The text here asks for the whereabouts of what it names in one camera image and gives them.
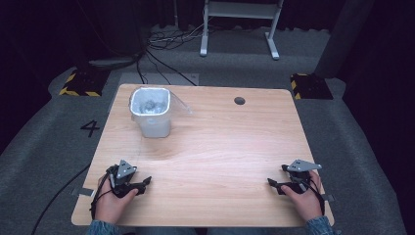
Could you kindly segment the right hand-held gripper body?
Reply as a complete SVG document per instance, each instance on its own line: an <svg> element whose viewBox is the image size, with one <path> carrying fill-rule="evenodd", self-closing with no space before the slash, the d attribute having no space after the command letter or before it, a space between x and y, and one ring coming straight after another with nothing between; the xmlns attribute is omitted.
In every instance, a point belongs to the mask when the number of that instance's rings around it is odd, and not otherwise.
<svg viewBox="0 0 415 235"><path fill-rule="evenodd" d="M283 164L282 169L289 174L291 181L288 186L298 194L304 193L310 187L310 171L321 169L321 164L310 163L300 159L291 164Z"/></svg>

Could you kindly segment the white plastic trash bin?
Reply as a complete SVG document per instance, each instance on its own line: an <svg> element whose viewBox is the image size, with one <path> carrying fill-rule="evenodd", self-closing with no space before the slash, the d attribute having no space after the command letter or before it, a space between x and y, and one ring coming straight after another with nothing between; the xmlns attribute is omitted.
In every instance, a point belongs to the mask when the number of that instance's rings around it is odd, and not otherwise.
<svg viewBox="0 0 415 235"><path fill-rule="evenodd" d="M130 96L129 110L146 138L164 138L170 133L170 91L140 87Z"/></svg>

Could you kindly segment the clear plastic bin liner bag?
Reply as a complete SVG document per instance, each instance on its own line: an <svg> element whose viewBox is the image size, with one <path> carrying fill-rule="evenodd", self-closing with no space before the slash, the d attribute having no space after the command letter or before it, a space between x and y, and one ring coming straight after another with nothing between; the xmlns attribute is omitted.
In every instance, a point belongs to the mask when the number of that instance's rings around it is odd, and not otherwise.
<svg viewBox="0 0 415 235"><path fill-rule="evenodd" d="M137 123L156 124L173 115L191 114L191 108L171 90L163 87L140 87L129 98L129 111Z"/></svg>

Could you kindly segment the yellow-black striped base plate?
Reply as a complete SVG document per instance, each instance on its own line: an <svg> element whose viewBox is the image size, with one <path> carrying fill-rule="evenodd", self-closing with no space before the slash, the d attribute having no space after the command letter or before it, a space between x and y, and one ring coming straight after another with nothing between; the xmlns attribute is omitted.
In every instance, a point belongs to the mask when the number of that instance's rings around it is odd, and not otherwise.
<svg viewBox="0 0 415 235"><path fill-rule="evenodd" d="M60 95L100 97L110 73L109 70L74 70L61 89Z"/></svg>
<svg viewBox="0 0 415 235"><path fill-rule="evenodd" d="M299 99L333 100L334 97L324 78L314 73L294 73L290 77L294 97Z"/></svg>

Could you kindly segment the white metal stand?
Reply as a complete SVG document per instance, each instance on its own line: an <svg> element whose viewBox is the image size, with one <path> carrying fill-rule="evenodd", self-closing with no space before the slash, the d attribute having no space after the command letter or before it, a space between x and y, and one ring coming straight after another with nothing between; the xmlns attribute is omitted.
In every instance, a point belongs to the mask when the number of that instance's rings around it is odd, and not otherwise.
<svg viewBox="0 0 415 235"><path fill-rule="evenodd" d="M274 41L276 26L280 18L285 0L277 0L274 4L218 2L205 0L203 10L203 34L201 39L200 56L208 54L208 20L213 17L272 20L269 32L264 36L273 60L279 60L280 55Z"/></svg>

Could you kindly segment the person's right hand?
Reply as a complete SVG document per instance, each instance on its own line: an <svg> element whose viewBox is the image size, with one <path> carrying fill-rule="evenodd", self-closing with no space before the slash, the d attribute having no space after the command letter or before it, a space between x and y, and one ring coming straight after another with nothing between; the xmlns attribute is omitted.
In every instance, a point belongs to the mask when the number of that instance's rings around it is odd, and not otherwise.
<svg viewBox="0 0 415 235"><path fill-rule="evenodd" d="M315 192L319 192L321 189L320 176L314 171L310 171L309 174L311 177L311 186L302 194L296 193L286 185L281 187L282 191L293 202L298 214L304 221L309 221L323 215L320 201L315 194Z"/></svg>

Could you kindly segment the person's left hand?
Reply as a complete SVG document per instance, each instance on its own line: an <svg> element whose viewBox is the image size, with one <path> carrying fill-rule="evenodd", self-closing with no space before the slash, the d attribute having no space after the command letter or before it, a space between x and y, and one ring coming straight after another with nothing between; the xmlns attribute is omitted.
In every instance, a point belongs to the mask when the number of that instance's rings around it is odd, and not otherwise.
<svg viewBox="0 0 415 235"><path fill-rule="evenodd" d="M110 224L117 224L128 205L135 198L138 190L133 189L123 198L118 198L112 192L109 179L101 177L98 181L98 185L102 186L102 188L100 192L100 199L96 203L95 219Z"/></svg>

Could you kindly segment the dark stand base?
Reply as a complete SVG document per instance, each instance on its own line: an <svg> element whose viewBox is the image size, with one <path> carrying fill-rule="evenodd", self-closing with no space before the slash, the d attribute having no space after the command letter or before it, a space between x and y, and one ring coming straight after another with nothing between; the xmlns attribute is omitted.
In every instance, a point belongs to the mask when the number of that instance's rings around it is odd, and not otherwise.
<svg viewBox="0 0 415 235"><path fill-rule="evenodd" d="M140 61L140 57L115 57L92 60L89 65L97 70L112 71L130 67Z"/></svg>

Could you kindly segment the grey pillar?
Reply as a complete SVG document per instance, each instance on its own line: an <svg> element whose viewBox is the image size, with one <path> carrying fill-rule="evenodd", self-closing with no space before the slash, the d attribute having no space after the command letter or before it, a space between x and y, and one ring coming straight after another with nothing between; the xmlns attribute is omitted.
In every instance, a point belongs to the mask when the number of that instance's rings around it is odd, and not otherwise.
<svg viewBox="0 0 415 235"><path fill-rule="evenodd" d="M314 73L336 77L365 24L375 0L346 0Z"/></svg>

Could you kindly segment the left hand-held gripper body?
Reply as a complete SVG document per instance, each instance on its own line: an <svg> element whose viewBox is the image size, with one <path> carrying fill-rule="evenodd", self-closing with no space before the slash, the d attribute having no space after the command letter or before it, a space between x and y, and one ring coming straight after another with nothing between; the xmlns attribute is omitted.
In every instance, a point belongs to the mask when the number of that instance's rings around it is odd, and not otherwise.
<svg viewBox="0 0 415 235"><path fill-rule="evenodd" d="M136 169L136 166L129 164L125 160L121 160L119 164L112 165L107 169L112 192L118 198L123 198L133 189L130 180L135 174Z"/></svg>

